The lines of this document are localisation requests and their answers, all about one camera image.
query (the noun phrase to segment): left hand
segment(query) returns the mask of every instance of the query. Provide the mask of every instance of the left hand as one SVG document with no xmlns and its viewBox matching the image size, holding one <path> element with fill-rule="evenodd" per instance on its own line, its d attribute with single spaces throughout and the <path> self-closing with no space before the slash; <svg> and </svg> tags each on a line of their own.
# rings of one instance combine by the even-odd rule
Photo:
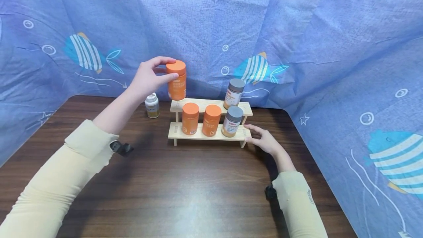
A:
<svg viewBox="0 0 423 238">
<path fill-rule="evenodd" d="M 158 56 L 146 62 L 142 62 L 127 91 L 140 103 L 143 102 L 148 95 L 158 90 L 161 85 L 178 78 L 177 73 L 163 76 L 156 75 L 157 73 L 166 73 L 165 68 L 158 68 L 157 66 L 174 63 L 175 61 L 175 59 L 170 57 Z"/>
</svg>

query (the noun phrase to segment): dark wood tabletop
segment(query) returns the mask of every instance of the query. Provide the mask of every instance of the dark wood tabletop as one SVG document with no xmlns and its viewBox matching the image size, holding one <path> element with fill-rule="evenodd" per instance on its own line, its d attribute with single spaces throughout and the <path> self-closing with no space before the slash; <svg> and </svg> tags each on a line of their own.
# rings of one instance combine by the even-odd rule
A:
<svg viewBox="0 0 423 238">
<path fill-rule="evenodd" d="M 0 168 L 0 222 L 47 159 L 84 119 L 93 119 L 112 98 L 69 99 Z M 175 120 L 170 103 L 150 119 L 141 105 L 120 136 L 135 151 L 114 155 L 75 199 L 58 237 L 289 237 L 276 200 L 264 190 L 277 176 L 269 155 L 237 141 L 167 139 Z M 355 238 L 328 184 L 290 117 L 283 110 L 254 108 L 247 123 L 267 129 L 302 172 L 329 237 Z"/>
</svg>

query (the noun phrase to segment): supplement bottle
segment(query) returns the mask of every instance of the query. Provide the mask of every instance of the supplement bottle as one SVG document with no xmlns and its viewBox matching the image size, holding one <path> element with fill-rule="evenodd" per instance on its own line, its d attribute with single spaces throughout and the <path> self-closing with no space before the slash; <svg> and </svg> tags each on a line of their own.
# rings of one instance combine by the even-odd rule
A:
<svg viewBox="0 0 423 238">
<path fill-rule="evenodd" d="M 208 105 L 204 111 L 203 134 L 211 137 L 216 134 L 222 110 L 217 105 Z"/>
<path fill-rule="evenodd" d="M 182 107 L 182 131 L 186 135 L 197 132 L 200 108 L 195 103 L 187 103 Z"/>
<path fill-rule="evenodd" d="M 166 64 L 166 72 L 178 73 L 179 77 L 167 84 L 169 98 L 173 100 L 182 100 L 187 94 L 187 74 L 186 66 L 183 61 L 176 60 L 175 63 Z"/>
<path fill-rule="evenodd" d="M 160 115 L 159 99 L 156 93 L 151 94 L 145 99 L 145 108 L 147 109 L 147 116 L 151 119 L 155 119 Z"/>
<path fill-rule="evenodd" d="M 244 112 L 237 106 L 231 106 L 223 122 L 222 133 L 226 137 L 234 137 Z"/>
<path fill-rule="evenodd" d="M 228 90 L 226 91 L 225 102 L 223 107 L 228 109 L 230 106 L 237 106 L 244 91 L 245 82 L 241 79 L 231 79 L 229 81 Z"/>
</svg>

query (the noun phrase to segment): wooden shelf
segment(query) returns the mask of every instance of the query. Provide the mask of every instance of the wooden shelf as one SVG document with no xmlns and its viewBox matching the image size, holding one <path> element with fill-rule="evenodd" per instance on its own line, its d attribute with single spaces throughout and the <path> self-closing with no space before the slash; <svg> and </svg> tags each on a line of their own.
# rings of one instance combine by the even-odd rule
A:
<svg viewBox="0 0 423 238">
<path fill-rule="evenodd" d="M 197 132 L 193 135 L 186 135 L 182 132 L 182 123 L 170 123 L 169 127 L 169 135 L 167 136 L 169 139 L 173 139 L 173 143 L 176 146 L 177 140 L 214 140 L 214 141 L 240 141 L 241 148 L 245 146 L 245 138 L 251 137 L 251 132 L 249 129 L 245 128 L 244 126 L 240 125 L 234 137 L 226 137 L 222 134 L 222 124 L 219 124 L 217 127 L 216 135 L 212 137 L 207 137 L 203 134 L 201 129 L 203 128 L 203 124 L 198 124 Z"/>
<path fill-rule="evenodd" d="M 197 98 L 184 98 L 182 100 L 172 100 L 172 104 L 170 104 L 170 112 L 182 112 L 182 107 L 187 103 L 195 103 L 200 108 L 200 113 L 204 113 L 206 107 L 210 104 L 218 105 L 221 110 L 222 114 L 225 115 L 228 110 L 223 107 L 223 101 L 221 100 L 211 100 L 211 99 L 197 99 Z M 248 102 L 239 102 L 238 107 L 242 109 L 244 112 L 244 116 L 252 116 L 253 111 L 251 110 L 250 103 Z"/>
</svg>

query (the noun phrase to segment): cream sleeve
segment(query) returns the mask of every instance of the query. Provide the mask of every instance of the cream sleeve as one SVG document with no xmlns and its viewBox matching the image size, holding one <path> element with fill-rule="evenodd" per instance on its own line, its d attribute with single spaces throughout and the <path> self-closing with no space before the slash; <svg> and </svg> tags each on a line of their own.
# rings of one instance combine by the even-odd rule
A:
<svg viewBox="0 0 423 238">
<path fill-rule="evenodd" d="M 0 238 L 56 237 L 75 197 L 108 165 L 109 144 L 118 138 L 84 121 L 30 180 L 1 224 Z"/>
<path fill-rule="evenodd" d="M 282 172 L 272 182 L 290 238 L 327 238 L 311 190 L 299 172 Z"/>
</svg>

